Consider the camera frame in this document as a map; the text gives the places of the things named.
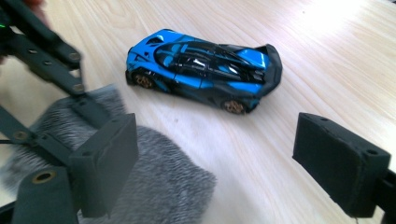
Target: gray fuzzy fabric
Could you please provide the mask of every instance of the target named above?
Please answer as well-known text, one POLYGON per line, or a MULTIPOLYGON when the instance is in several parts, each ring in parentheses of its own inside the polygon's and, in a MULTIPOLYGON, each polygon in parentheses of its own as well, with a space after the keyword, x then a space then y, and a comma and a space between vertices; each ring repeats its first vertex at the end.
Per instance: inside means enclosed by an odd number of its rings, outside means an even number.
MULTIPOLYGON (((113 86, 90 95, 110 112, 124 114, 113 86)), ((51 133, 73 150, 96 130, 70 109, 70 99, 53 104, 31 127, 37 133, 51 133)), ((83 218, 83 224, 193 224, 199 223, 213 194, 216 178, 192 163, 169 138, 150 128, 137 127, 139 160, 111 213, 111 217, 83 218)), ((2 168, 2 184, 16 192, 21 180, 47 164, 27 148, 15 146, 15 153, 2 168)))

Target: car wheel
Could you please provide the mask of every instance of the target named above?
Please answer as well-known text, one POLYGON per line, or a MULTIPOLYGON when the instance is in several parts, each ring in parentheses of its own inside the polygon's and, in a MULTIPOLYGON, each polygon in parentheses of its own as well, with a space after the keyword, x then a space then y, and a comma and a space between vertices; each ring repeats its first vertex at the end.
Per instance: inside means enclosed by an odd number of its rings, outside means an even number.
POLYGON ((134 82, 145 89, 152 89, 155 85, 151 78, 141 74, 134 75, 134 82))
POLYGON ((222 104, 222 108, 229 113, 233 113, 237 115, 245 114, 247 110, 247 108, 243 104, 235 100, 225 101, 222 104))

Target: car windshield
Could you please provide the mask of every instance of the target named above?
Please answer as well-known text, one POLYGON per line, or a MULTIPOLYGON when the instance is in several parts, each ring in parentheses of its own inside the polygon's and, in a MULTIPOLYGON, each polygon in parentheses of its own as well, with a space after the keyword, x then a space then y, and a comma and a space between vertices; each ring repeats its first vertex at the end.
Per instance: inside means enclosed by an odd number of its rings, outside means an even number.
POLYGON ((220 47, 216 48, 215 56, 220 59, 230 61, 233 63, 250 64, 248 61, 242 59, 241 57, 234 54, 233 52, 227 51, 226 49, 223 49, 220 47))
POLYGON ((180 52, 182 44, 167 44, 162 45, 155 51, 155 59, 157 63, 169 68, 175 62, 176 55, 180 52))

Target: gold rim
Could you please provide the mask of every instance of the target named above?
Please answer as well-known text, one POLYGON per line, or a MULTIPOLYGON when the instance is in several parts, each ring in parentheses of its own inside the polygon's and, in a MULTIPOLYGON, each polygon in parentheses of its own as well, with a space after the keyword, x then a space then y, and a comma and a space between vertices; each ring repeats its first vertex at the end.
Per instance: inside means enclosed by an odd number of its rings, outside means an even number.
POLYGON ((142 75, 136 75, 134 76, 134 80, 136 81, 137 85, 146 88, 146 89, 151 89, 152 88, 152 81, 145 76, 142 75))
POLYGON ((233 114, 245 113, 245 107, 234 100, 225 102, 224 109, 233 114))

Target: black metal arm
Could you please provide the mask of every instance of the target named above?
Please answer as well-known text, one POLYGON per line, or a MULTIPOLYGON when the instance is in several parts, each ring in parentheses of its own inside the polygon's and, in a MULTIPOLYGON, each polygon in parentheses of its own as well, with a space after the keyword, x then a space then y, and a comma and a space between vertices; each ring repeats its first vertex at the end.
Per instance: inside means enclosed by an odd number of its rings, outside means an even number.
POLYGON ((99 130, 72 152, 51 133, 31 132, 0 106, 0 132, 9 139, 1 143, 26 145, 53 165, 23 179, 17 202, 0 208, 0 222, 78 223, 79 209, 84 217, 109 214, 137 161, 134 115, 110 120, 108 112, 84 90, 80 53, 21 0, 0 0, 0 55, 16 56, 34 74, 69 94, 74 99, 71 107, 99 130), (78 77, 71 74, 75 70, 78 77))

